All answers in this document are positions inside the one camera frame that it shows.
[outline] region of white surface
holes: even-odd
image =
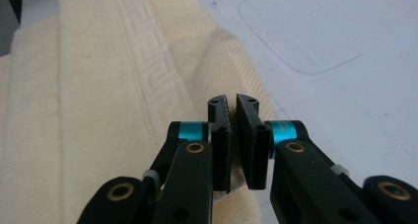
[[[244,42],[277,118],[301,120],[359,186],[418,187],[418,0],[200,1]]]

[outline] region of brass screw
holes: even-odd
[[[201,143],[190,143],[187,144],[185,149],[189,153],[201,153],[205,149],[205,146],[203,146]]]
[[[401,200],[406,201],[411,198],[411,193],[409,193],[408,190],[405,188],[391,182],[380,182],[378,183],[378,187],[381,190],[382,193],[386,194],[387,196]]]
[[[133,190],[131,183],[119,183],[108,191],[107,198],[111,201],[121,201],[129,197]]]
[[[286,148],[292,152],[302,153],[305,152],[305,147],[302,144],[290,142],[286,144]]]

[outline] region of cloth fold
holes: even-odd
[[[7,80],[1,223],[76,222],[103,183],[141,178],[171,121],[207,120],[212,97],[233,112],[248,94],[273,117],[241,43],[197,0],[59,0],[16,33]],[[259,223],[234,164],[214,223]]]

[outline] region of gripper jaw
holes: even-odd
[[[259,101],[237,94],[237,124],[241,160],[250,189],[265,189],[271,128],[258,116]]]

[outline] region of beige cloth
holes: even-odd
[[[75,223],[103,183],[141,178],[171,121],[207,120],[212,97],[233,110],[251,95],[273,117],[240,42],[197,0],[59,0],[0,62],[0,223]],[[260,222],[242,184],[235,169],[214,223]]]

